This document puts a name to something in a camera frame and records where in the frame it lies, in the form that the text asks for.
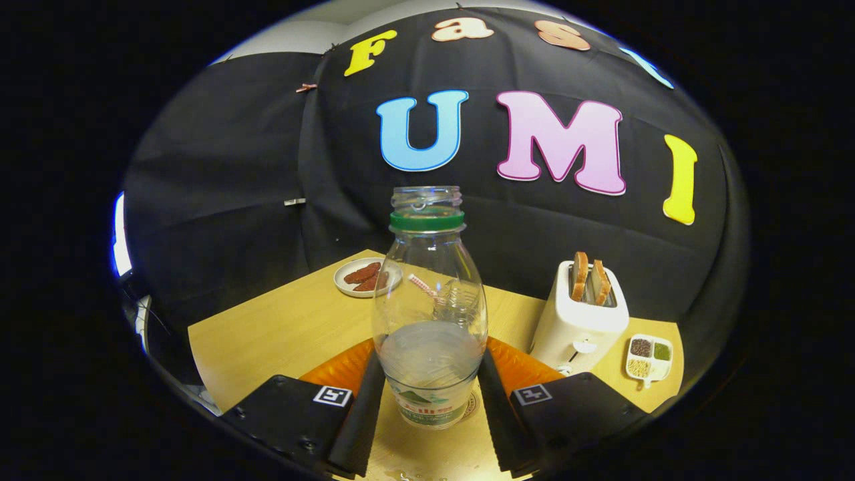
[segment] orange letter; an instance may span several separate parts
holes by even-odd
[[[360,70],[364,70],[374,65],[374,60],[370,56],[378,56],[383,53],[386,48],[384,40],[394,39],[398,36],[398,32],[394,30],[386,30],[380,35],[375,35],[370,39],[365,39],[362,42],[356,42],[351,47],[353,56],[351,57],[351,65],[345,70],[345,77],[350,74],[355,74]]]
[[[436,24],[440,30],[431,35],[437,42],[449,42],[459,39],[483,39],[493,34],[486,23],[479,18],[452,18]]]
[[[534,27],[540,30],[538,35],[547,44],[576,50],[591,50],[591,44],[586,42],[581,33],[573,27],[547,20],[536,21]]]

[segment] foam letter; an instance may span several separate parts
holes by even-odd
[[[483,39],[493,35],[493,30],[486,27],[480,18],[452,18],[436,24],[439,28],[431,35],[437,42],[449,42],[459,39]]]
[[[436,141],[427,149],[410,146],[412,97],[395,98],[377,107],[380,116],[380,151],[386,162],[398,170],[433,170],[446,165],[460,147],[460,104],[469,98],[465,90],[434,92],[427,102],[436,106]]]
[[[547,44],[583,51],[591,50],[591,44],[586,42],[582,34],[573,27],[548,20],[538,20],[534,23],[534,27],[540,30],[538,35]]]
[[[502,92],[496,99],[508,108],[510,130],[508,158],[498,165],[499,175],[515,181],[539,178],[540,167],[532,159],[534,140],[556,182],[564,180],[584,148],[585,161],[576,172],[576,184],[606,195],[626,192],[617,145],[617,124],[623,118],[620,110],[587,100],[565,127],[537,93]]]
[[[621,47],[621,51],[623,53],[631,56],[633,58],[633,60],[635,60],[648,74],[650,74],[651,77],[653,77],[656,80],[659,80],[660,84],[667,86],[669,89],[672,89],[672,90],[674,89],[674,86],[671,85],[671,82],[667,81],[662,75],[660,75],[659,72],[656,71],[656,67],[653,67],[653,65],[650,62],[641,58],[641,56],[639,54],[633,52],[630,49],[625,49],[623,47]]]
[[[694,163],[698,162],[698,154],[691,145],[674,135],[665,135],[665,144],[671,149],[674,159],[674,177],[671,181],[671,196],[662,203],[665,216],[678,223],[692,225],[694,223]]]
[[[370,56],[378,56],[383,53],[383,49],[386,48],[385,40],[394,39],[397,36],[398,32],[395,32],[394,30],[386,30],[385,32],[375,35],[370,39],[365,39],[362,42],[356,42],[353,44],[351,47],[351,50],[353,50],[351,65],[347,70],[345,70],[345,77],[374,65],[374,59]]]

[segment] white toaster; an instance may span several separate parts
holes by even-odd
[[[593,369],[629,325],[627,303],[611,270],[604,268],[611,282],[609,297],[604,305],[595,306],[587,303],[593,292],[590,275],[582,302],[570,298],[572,269],[572,260],[558,265],[552,292],[528,350],[534,358],[564,376]]]

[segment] plastic bottle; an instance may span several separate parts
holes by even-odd
[[[386,380],[404,419],[426,429],[463,416],[486,345],[484,287],[460,239],[461,202],[459,187],[394,189],[395,242],[379,279],[401,282],[374,296],[374,346]]]

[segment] yellow letter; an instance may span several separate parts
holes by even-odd
[[[398,32],[395,32],[394,30],[386,30],[380,35],[375,35],[370,39],[365,39],[362,42],[353,44],[351,47],[351,50],[353,50],[351,65],[347,70],[345,70],[345,77],[374,65],[374,60],[372,60],[370,56],[378,56],[383,53],[383,49],[386,48],[386,42],[384,40],[394,39],[397,36]]]
[[[486,27],[486,23],[480,18],[452,18],[436,24],[437,30],[431,35],[431,39],[437,42],[449,42],[459,39],[483,39],[493,34]]]
[[[671,149],[674,159],[674,178],[671,181],[671,196],[662,203],[662,211],[666,217],[678,223],[692,225],[694,223],[694,163],[698,162],[698,154],[691,145],[674,135],[665,135],[665,143]]]

